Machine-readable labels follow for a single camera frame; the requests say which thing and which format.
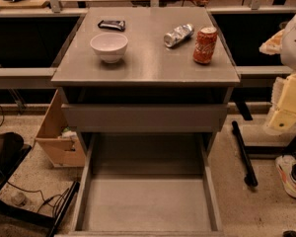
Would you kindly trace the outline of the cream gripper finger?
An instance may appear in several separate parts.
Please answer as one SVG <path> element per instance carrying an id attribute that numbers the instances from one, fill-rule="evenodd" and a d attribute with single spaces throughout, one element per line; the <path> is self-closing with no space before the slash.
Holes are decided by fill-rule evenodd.
<path id="1" fill-rule="evenodd" d="M 262 128 L 269 135 L 279 135 L 289 130 L 295 123 L 295 116 L 287 112 L 270 109 Z"/>
<path id="2" fill-rule="evenodd" d="M 279 54 L 282 50 L 282 37 L 284 31 L 280 30 L 275 35 L 273 35 L 270 39 L 264 42 L 260 47 L 259 51 L 268 55 Z"/>

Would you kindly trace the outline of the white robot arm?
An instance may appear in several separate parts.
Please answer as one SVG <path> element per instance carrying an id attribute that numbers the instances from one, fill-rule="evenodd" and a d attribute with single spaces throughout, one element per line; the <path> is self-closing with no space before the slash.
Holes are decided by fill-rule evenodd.
<path id="1" fill-rule="evenodd" d="M 268 55 L 279 54 L 281 63 L 293 70 L 285 79 L 277 77 L 272 87 L 271 108 L 263 129 L 276 135 L 296 123 L 296 14 L 283 30 L 264 42 L 259 51 Z"/>

